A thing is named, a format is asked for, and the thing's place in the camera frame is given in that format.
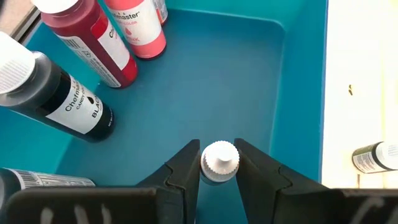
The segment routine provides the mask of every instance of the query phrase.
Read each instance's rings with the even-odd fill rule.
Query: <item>black bottle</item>
[[[30,187],[95,187],[90,179],[65,175],[0,168],[0,223],[4,223],[4,207],[16,192]]]
[[[112,133],[112,110],[46,55],[2,32],[0,49],[0,106],[91,142]]]

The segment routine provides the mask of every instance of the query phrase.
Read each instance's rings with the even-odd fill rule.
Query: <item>bottle cap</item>
[[[213,182],[226,182],[238,171],[239,152],[227,141],[217,141],[205,148],[201,155],[203,174]]]
[[[0,32],[0,94],[16,90],[35,68],[33,53],[7,34]]]
[[[78,0],[31,0],[40,12],[56,14],[70,9]]]
[[[382,142],[376,147],[376,156],[390,169],[398,169],[398,144]]]

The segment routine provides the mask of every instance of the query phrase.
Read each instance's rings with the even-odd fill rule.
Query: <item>red bottle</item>
[[[42,20],[113,88],[129,86],[137,65],[96,0],[32,0]]]

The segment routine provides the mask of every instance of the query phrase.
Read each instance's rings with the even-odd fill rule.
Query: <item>bottle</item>
[[[105,0],[134,54],[141,59],[160,56],[166,38],[153,0]]]
[[[0,168],[0,223],[8,199],[16,192],[29,187],[95,187],[93,181],[83,177],[43,174],[16,169]]]
[[[398,170],[398,145],[378,142],[353,152],[354,166],[365,174]]]
[[[232,179],[239,169],[239,152],[227,141],[217,141],[205,148],[200,159],[201,178],[210,185]]]
[[[159,18],[160,24],[163,26],[167,21],[167,16],[169,15],[166,8],[166,2],[164,0],[154,0],[154,5],[157,17]]]
[[[3,32],[0,49],[0,106],[87,141],[112,133],[112,110],[47,56]]]
[[[108,86],[124,88],[137,65],[97,0],[32,0],[43,22]]]

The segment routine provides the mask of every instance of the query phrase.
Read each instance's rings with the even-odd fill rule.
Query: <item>red bottle label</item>
[[[128,49],[124,45],[122,39],[115,31],[112,23],[101,11],[101,15],[96,23],[91,27],[91,33],[97,38],[106,53],[112,58],[118,68],[123,72],[128,80],[133,80],[136,73],[136,63],[132,59]],[[120,82],[108,70],[97,55],[77,36],[63,37],[59,36],[65,44],[72,49],[82,60],[96,71],[102,80],[110,87],[121,87]]]

